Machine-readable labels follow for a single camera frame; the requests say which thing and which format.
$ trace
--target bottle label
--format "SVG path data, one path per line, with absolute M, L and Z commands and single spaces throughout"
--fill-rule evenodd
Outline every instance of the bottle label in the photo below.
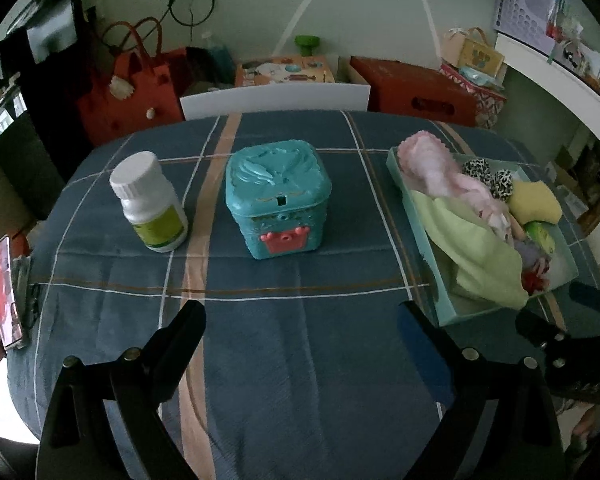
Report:
M 156 249 L 173 243 L 184 231 L 182 220 L 173 205 L 158 218 L 132 226 L 147 247 Z

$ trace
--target pink cloth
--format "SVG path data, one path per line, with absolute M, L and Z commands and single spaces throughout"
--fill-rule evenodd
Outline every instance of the pink cloth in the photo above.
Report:
M 486 220 L 502 240 L 513 244 L 507 205 L 494 199 L 479 180 L 462 174 L 458 163 L 436 136 L 421 130 L 407 138 L 398 146 L 398 161 L 410 187 L 420 188 L 432 197 L 459 198 Z

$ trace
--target plastic tray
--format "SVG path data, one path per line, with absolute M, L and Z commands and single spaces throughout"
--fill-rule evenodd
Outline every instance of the plastic tray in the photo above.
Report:
M 478 158 L 470 155 L 453 155 L 459 164 L 464 164 L 472 158 Z M 529 177 L 517 164 L 504 162 L 501 160 L 487 159 L 492 171 L 509 170 L 514 179 L 529 181 Z M 402 205 L 407 213 L 411 230 L 416 239 L 418 250 L 426 266 L 429 269 L 430 283 L 433 291 L 433 298 L 440 326 L 458 323 L 472 317 L 481 316 L 488 312 L 493 312 L 503 308 L 497 303 L 488 300 L 472 300 L 451 292 L 454 278 L 454 263 L 449 256 L 443 253 L 436 244 L 427 236 L 424 225 L 420 221 L 417 209 L 411 199 L 411 190 L 405 186 L 397 161 L 396 148 L 389 151 L 386 160 L 387 168 L 394 179 L 396 186 L 402 191 Z M 545 292 L 539 292 L 533 297 L 545 294 L 549 290 L 554 290 L 565 283 L 578 277 L 578 266 L 576 265 L 571 250 L 564 239 L 562 231 L 557 225 L 545 224 L 549 234 L 555 241 L 555 253 L 551 260 L 551 267 L 547 273 L 550 281 L 549 289 Z

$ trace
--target light green cloth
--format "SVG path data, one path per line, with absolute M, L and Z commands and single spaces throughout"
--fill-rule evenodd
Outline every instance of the light green cloth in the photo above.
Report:
M 529 296 L 520 278 L 522 259 L 513 247 L 461 200 L 410 193 L 427 235 L 458 266 L 456 294 L 509 308 L 525 306 Z

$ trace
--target screw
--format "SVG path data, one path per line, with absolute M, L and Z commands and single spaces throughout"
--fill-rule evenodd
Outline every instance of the screw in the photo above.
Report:
M 480 354 L 475 348 L 465 348 L 462 350 L 462 357 L 467 361 L 477 361 L 480 358 Z
M 522 362 L 530 370 L 535 370 L 536 368 L 538 368 L 538 361 L 536 361 L 532 357 L 525 357 L 524 359 L 522 359 Z
M 64 361 L 62 361 L 62 366 L 64 368 L 71 368 L 77 365 L 79 362 L 80 359 L 78 359 L 75 355 L 69 355 L 64 358 Z
M 122 357 L 124 358 L 125 361 L 135 361 L 136 359 L 138 359 L 140 357 L 140 349 L 136 348 L 135 346 L 128 348 L 122 354 Z

